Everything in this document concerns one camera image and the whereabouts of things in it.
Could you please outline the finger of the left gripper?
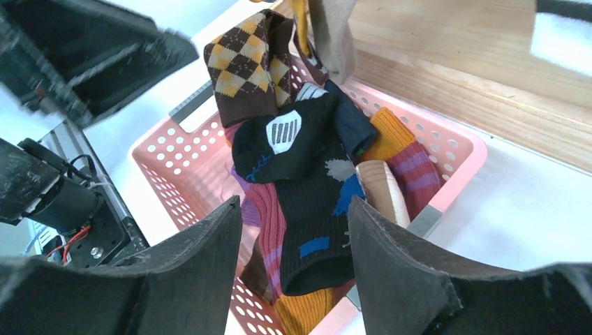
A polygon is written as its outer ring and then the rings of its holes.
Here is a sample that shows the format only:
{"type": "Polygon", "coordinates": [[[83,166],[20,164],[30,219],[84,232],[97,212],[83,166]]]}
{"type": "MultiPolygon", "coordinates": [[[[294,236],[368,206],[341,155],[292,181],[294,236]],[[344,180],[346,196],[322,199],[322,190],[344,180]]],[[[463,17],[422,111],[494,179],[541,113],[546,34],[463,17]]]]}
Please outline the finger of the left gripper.
{"type": "Polygon", "coordinates": [[[2,1],[1,86],[80,128],[197,60],[189,37],[106,1],[2,1]]]}

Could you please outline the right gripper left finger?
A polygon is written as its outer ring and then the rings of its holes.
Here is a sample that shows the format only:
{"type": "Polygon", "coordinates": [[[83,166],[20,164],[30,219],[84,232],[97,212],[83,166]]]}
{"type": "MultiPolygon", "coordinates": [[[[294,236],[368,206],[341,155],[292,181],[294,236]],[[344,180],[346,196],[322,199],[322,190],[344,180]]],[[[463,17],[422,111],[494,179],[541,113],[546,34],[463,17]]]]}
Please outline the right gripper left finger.
{"type": "Polygon", "coordinates": [[[114,265],[1,259],[2,334],[223,334],[242,217],[232,196],[195,225],[114,265]]]}

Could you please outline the black ribbed sock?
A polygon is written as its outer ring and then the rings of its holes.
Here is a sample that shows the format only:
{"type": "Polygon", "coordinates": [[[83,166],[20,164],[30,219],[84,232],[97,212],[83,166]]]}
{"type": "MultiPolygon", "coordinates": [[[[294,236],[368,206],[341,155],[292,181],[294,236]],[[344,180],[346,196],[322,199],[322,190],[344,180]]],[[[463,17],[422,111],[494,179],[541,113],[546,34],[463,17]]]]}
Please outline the black ribbed sock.
{"type": "Polygon", "coordinates": [[[348,208],[362,188],[334,127],[339,99],[325,93],[285,105],[276,116],[245,121],[232,141],[235,172],[256,192],[274,191],[275,205],[262,208],[270,228],[285,220],[279,285],[286,296],[343,285],[354,277],[348,208]]]}

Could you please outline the navy green sock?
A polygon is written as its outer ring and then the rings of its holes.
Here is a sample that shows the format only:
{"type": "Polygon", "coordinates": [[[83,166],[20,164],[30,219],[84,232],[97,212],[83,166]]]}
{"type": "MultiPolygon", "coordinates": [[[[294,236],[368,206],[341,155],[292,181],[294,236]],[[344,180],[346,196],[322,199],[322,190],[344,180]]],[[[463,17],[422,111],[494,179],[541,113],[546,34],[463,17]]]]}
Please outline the navy green sock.
{"type": "Polygon", "coordinates": [[[356,104],[331,80],[324,89],[338,98],[334,127],[349,158],[361,156],[378,137],[378,130],[356,104]]]}

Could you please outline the maroon purple striped sock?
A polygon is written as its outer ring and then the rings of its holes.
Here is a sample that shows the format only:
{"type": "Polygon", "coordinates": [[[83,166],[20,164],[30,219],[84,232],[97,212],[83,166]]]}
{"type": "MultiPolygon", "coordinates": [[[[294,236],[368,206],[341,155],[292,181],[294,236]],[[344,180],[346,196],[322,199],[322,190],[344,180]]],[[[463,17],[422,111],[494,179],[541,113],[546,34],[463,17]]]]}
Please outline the maroon purple striped sock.
{"type": "Polygon", "coordinates": [[[387,163],[404,196],[410,220],[414,220],[441,189],[439,173],[424,147],[392,111],[383,107],[370,122],[378,136],[359,161],[387,163]]]}

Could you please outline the pink perforated plastic basket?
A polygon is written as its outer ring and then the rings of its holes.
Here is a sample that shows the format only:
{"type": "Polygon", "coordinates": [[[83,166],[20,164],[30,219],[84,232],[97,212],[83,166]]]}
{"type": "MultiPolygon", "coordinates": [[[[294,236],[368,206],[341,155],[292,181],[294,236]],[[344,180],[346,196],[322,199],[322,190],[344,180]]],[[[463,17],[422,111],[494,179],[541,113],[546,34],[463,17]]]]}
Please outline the pink perforated plastic basket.
{"type": "MultiPolygon", "coordinates": [[[[297,54],[292,54],[290,81],[295,89],[304,82],[313,82],[313,76],[297,54]]],[[[411,232],[427,238],[484,165],[486,144],[451,121],[356,80],[348,80],[341,89],[368,117],[382,107],[389,109],[416,136],[436,165],[443,186],[409,227],[411,232]]],[[[215,102],[205,103],[205,111],[198,112],[199,126],[195,131],[187,132],[180,126],[186,116],[199,110],[203,102],[198,99],[197,92],[189,96],[169,117],[140,137],[130,153],[179,230],[197,223],[228,198],[244,196],[230,173],[230,147],[215,102]]],[[[236,328],[231,328],[229,334],[283,334],[273,308],[238,279],[251,257],[257,234],[258,228],[243,229],[228,314],[237,326],[232,326],[236,328]]],[[[311,334],[345,334],[351,322],[361,320],[357,287],[349,284],[337,292],[341,300],[311,334]]]]}

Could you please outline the brown argyle sock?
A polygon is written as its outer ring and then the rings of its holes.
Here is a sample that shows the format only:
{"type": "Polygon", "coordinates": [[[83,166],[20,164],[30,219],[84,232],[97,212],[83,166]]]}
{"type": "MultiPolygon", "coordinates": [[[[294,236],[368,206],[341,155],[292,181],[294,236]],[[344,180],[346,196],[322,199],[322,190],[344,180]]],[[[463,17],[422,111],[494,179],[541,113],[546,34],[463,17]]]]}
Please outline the brown argyle sock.
{"type": "Polygon", "coordinates": [[[203,54],[223,127],[275,116],[290,102],[293,20],[253,14],[205,45],[203,54]]]}

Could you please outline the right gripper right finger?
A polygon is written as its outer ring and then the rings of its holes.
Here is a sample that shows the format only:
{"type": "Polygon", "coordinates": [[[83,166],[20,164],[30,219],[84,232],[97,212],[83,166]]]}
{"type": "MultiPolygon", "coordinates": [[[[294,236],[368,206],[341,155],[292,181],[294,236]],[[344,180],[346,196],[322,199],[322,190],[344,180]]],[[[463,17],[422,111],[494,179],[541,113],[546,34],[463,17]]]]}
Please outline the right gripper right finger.
{"type": "Polygon", "coordinates": [[[353,198],[348,225],[368,334],[590,334],[591,265],[529,271],[452,253],[353,198]]]}

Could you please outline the mustard yellow sock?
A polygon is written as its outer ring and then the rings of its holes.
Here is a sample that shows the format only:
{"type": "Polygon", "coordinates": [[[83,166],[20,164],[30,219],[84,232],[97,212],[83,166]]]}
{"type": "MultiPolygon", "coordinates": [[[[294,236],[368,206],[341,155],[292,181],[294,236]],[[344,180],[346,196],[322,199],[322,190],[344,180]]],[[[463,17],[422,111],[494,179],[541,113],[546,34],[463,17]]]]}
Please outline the mustard yellow sock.
{"type": "Polygon", "coordinates": [[[311,52],[308,44],[307,0],[291,0],[290,6],[295,18],[298,44],[302,53],[306,57],[310,57],[311,52]]]}

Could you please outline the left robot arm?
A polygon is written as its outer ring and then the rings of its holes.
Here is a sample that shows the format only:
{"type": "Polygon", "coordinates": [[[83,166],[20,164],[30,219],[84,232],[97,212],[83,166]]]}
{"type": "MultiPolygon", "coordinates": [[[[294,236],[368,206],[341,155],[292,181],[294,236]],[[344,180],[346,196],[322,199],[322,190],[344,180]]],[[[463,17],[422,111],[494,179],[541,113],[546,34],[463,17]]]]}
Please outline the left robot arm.
{"type": "Polygon", "coordinates": [[[1,222],[28,223],[25,253],[77,268],[148,247],[84,129],[198,59],[191,39],[107,1],[2,1],[1,87],[64,120],[1,141],[1,222]]]}

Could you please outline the maroon yellow sock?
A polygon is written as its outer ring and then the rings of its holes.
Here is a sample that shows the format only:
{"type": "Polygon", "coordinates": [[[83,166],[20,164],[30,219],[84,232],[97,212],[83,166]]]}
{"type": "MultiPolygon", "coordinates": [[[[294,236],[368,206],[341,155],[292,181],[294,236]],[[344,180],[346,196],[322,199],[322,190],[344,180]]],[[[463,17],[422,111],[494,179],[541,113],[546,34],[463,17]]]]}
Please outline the maroon yellow sock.
{"type": "Polygon", "coordinates": [[[241,280],[268,301],[287,334],[310,334],[335,306],[334,289],[286,296],[281,288],[281,255],[286,220],[273,184],[251,184],[237,178],[245,198],[242,220],[260,228],[241,280]]]}

